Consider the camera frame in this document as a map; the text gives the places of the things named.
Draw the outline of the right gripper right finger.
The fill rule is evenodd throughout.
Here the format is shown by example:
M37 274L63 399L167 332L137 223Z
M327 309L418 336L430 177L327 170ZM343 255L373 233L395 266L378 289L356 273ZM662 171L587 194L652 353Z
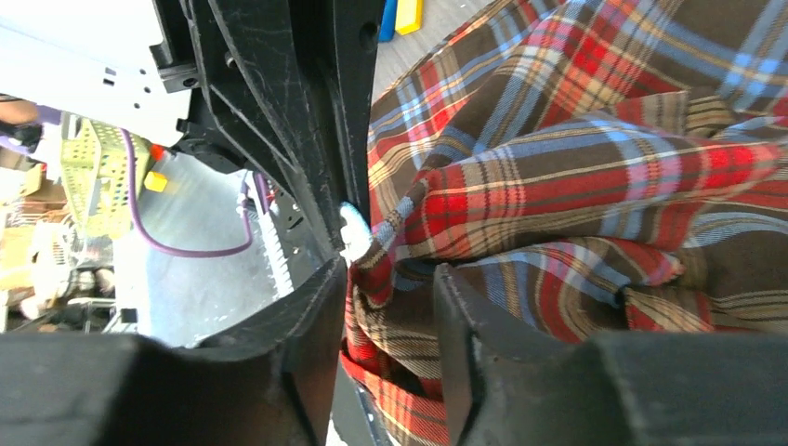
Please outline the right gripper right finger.
M453 445L783 445L787 340L768 334L541 333L454 268L434 276Z

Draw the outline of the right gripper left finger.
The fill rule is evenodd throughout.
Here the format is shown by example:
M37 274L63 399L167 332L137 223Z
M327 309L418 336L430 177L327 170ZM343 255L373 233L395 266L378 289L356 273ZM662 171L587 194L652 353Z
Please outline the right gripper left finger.
M138 334L1 338L5 445L322 445L347 266L194 348Z

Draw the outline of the white round brooch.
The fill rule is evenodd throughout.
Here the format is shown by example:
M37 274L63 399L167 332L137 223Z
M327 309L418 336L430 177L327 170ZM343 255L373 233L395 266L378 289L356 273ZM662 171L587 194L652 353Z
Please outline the white round brooch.
M372 232L360 211L351 203L342 202L339 208L340 236L343 249L340 255L350 266L362 258L372 244Z

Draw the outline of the plaid flannel shirt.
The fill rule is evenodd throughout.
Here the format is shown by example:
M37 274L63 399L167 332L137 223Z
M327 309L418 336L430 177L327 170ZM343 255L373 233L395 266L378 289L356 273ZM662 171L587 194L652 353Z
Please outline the plaid flannel shirt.
M435 268L519 321L787 331L787 5L496 1L371 109L341 361L446 445Z

